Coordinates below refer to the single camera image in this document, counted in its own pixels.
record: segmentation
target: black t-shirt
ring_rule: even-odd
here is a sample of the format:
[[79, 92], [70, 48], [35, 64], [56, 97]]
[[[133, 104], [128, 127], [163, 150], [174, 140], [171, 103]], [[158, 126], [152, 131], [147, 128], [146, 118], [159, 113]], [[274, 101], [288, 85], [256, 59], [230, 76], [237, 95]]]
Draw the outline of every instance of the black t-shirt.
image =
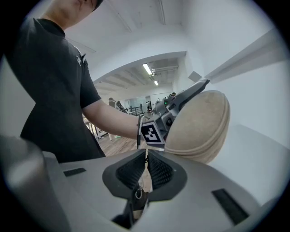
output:
[[104, 157], [82, 119], [82, 108], [100, 100], [80, 51], [64, 31], [46, 19], [26, 19], [8, 62], [35, 101], [21, 137], [58, 161]]

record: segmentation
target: black and white square marker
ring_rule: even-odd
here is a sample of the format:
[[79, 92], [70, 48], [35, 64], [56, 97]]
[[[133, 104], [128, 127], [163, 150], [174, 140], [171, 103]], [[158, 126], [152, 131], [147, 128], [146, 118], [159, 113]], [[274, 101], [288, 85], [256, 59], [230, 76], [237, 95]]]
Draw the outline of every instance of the black and white square marker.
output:
[[143, 124], [141, 133], [147, 144], [164, 144], [163, 139], [153, 122]]

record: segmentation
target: black shirt sleeve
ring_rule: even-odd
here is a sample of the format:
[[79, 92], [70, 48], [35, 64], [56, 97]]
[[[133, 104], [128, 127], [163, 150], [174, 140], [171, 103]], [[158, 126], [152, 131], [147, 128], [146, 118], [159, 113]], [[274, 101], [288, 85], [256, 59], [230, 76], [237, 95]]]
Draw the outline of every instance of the black shirt sleeve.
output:
[[84, 68], [83, 68], [81, 95], [80, 95], [82, 109], [101, 99], [101, 97], [99, 96], [94, 86], [94, 83], [92, 82], [86, 60], [84, 60], [83, 65], [84, 65]]

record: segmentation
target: beige slipper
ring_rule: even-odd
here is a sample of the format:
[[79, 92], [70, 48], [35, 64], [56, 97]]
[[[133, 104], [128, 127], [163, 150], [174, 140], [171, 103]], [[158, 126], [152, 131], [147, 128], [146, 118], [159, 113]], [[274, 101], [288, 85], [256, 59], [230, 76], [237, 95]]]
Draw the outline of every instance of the beige slipper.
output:
[[165, 151], [183, 158], [209, 163], [219, 153], [227, 136], [230, 105], [215, 90], [191, 99], [177, 115], [166, 139]]

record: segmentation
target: forearm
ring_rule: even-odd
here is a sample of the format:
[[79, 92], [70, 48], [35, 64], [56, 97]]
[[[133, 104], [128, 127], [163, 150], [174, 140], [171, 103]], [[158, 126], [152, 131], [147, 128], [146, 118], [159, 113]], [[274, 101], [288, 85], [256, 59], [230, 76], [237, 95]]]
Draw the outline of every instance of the forearm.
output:
[[87, 119], [101, 130], [113, 135], [137, 139], [138, 117], [118, 111], [104, 102], [93, 113], [86, 112], [84, 110]]

